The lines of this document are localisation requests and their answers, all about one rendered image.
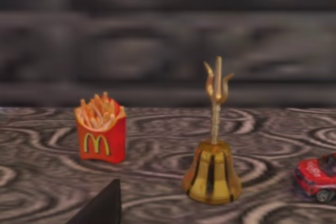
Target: red fries box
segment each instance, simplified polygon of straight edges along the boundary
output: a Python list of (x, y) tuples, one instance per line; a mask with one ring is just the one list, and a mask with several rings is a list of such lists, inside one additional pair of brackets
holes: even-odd
[(107, 96), (81, 100), (75, 108), (79, 151), (82, 159), (117, 164), (125, 158), (126, 114), (124, 107)]

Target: tabletop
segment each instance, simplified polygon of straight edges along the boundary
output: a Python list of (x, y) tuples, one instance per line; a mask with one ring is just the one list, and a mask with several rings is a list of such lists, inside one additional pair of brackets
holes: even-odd
[(122, 224), (332, 223), (336, 204), (296, 192), (304, 158), (336, 150), (336, 109), (230, 109), (221, 138), (233, 151), (241, 197), (224, 206), (181, 189), (210, 109), (127, 109), (127, 157), (112, 165), (79, 158), (72, 109), (0, 108), (0, 223), (68, 221), (113, 179), (121, 180)]

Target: mcdonald's logo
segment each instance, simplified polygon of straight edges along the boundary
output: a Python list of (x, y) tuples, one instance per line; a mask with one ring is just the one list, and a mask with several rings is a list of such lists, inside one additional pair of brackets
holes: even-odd
[(95, 138), (91, 133), (87, 133), (84, 137), (84, 151), (85, 152), (89, 152), (88, 144), (89, 144), (90, 138), (93, 141), (93, 148), (94, 148), (95, 153), (99, 153), (100, 140), (103, 140), (104, 147), (105, 147), (105, 153), (106, 153), (107, 156), (110, 155), (110, 148), (109, 148), (109, 145), (108, 145), (108, 142), (107, 142), (106, 138), (102, 135)]

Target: car wheel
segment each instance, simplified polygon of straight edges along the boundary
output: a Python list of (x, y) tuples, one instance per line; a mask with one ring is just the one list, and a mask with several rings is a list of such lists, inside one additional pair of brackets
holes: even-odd
[(333, 190), (320, 190), (317, 194), (316, 194), (316, 200), (318, 202), (329, 202), (332, 200), (332, 198), (335, 196), (335, 191)]

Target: golden hand bell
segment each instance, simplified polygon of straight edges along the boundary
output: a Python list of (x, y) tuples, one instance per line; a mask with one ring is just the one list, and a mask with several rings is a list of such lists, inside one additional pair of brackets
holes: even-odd
[(206, 92), (212, 102), (211, 138), (199, 143), (191, 167), (183, 177), (182, 186), (190, 198), (220, 205), (236, 200), (242, 193), (230, 147), (218, 139), (220, 107), (228, 97), (228, 81), (233, 73), (222, 79), (221, 57), (217, 57), (215, 74), (206, 62), (204, 65), (208, 72)]

